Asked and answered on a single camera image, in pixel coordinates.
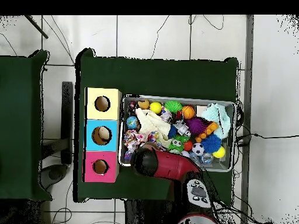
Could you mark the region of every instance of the yellow box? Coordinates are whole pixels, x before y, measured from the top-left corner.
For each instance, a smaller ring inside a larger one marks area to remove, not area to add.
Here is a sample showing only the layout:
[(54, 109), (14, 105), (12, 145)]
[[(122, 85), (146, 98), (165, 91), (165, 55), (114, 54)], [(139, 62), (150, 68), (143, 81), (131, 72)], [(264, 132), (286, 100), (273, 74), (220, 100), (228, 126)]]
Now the yellow box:
[(118, 89), (87, 88), (87, 119), (118, 120), (121, 92)]

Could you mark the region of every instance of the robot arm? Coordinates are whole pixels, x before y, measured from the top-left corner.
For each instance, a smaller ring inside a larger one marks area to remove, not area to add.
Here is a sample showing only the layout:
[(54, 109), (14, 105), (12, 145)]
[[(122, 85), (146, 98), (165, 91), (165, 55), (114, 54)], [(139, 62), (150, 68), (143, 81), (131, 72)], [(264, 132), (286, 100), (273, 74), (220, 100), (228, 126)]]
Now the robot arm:
[(141, 147), (132, 154), (130, 163), (139, 174), (180, 182), (180, 192), (175, 193), (180, 205), (178, 224), (217, 224), (202, 172), (189, 158)]

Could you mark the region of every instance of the light blue cloth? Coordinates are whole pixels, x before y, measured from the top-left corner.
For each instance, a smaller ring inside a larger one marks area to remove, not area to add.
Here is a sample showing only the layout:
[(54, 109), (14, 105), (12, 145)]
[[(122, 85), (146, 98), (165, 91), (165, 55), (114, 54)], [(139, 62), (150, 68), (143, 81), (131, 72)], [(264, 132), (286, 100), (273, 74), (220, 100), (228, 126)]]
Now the light blue cloth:
[(224, 139), (228, 136), (228, 132), (231, 128), (231, 119), (227, 115), (224, 106), (211, 103), (202, 112), (201, 117), (218, 124), (218, 128), (214, 131), (214, 134), (220, 139)]

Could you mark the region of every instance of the white cloth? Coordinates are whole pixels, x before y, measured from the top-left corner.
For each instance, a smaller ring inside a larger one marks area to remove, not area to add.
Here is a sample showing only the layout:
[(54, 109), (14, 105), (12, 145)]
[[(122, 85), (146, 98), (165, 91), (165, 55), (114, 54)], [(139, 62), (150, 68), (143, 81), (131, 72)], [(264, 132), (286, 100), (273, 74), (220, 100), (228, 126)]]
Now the white cloth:
[(164, 122), (161, 117), (151, 110), (142, 110), (141, 108), (138, 108), (135, 112), (141, 124), (139, 133), (148, 136), (152, 131), (158, 132), (161, 145), (168, 148), (172, 141), (172, 139), (168, 140), (168, 133), (171, 129), (171, 125)]

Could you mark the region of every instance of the metal tray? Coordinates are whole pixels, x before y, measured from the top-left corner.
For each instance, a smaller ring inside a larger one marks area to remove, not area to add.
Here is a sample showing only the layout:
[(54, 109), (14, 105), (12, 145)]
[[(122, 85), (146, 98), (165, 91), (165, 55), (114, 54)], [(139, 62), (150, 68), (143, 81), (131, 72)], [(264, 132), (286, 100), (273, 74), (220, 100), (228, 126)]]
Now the metal tray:
[(168, 100), (177, 100), (182, 105), (191, 105), (196, 110), (196, 106), (207, 106), (211, 103), (218, 103), (225, 107), (227, 115), (231, 119), (231, 129), (228, 137), (222, 140), (222, 146), (225, 148), (225, 156), (221, 159), (214, 158), (210, 164), (201, 164), (201, 168), (206, 169), (211, 172), (228, 172), (233, 167), (233, 157), (235, 150), (235, 124), (237, 120), (237, 106), (233, 102), (229, 101), (217, 101), (217, 100), (196, 100), (196, 99), (184, 99), (184, 98), (172, 98), (172, 97), (161, 97), (161, 96), (134, 96), (134, 95), (124, 95), (121, 101), (121, 117), (120, 117), (120, 141), (119, 141), (119, 163), (122, 166), (130, 166), (128, 161), (124, 160), (124, 154), (126, 152), (126, 147), (124, 146), (123, 138), (127, 131), (125, 125), (128, 112), (127, 105), (131, 101), (141, 101), (143, 102), (147, 99), (151, 102), (165, 103)]

